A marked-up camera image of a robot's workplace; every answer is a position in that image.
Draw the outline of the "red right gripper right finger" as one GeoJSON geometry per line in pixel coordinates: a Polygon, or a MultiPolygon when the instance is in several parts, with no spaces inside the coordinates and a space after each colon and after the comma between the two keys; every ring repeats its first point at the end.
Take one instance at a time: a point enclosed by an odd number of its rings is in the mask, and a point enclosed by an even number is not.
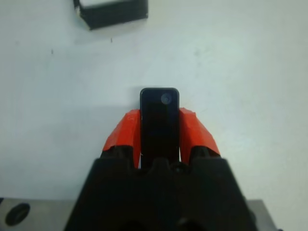
{"type": "Polygon", "coordinates": [[[180,156],[189,164],[197,148],[205,149],[210,157],[220,157],[217,144],[211,133],[197,118],[195,112],[180,108],[180,156]]]}

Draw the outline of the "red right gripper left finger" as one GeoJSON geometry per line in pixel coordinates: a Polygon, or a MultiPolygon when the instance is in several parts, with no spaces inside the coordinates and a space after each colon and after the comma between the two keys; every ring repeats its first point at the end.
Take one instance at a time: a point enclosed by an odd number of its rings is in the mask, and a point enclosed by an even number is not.
{"type": "Polygon", "coordinates": [[[107,138],[103,152],[124,146],[131,150],[133,166],[138,168],[141,155],[141,117],[139,109],[130,110],[123,116],[107,138]]]}

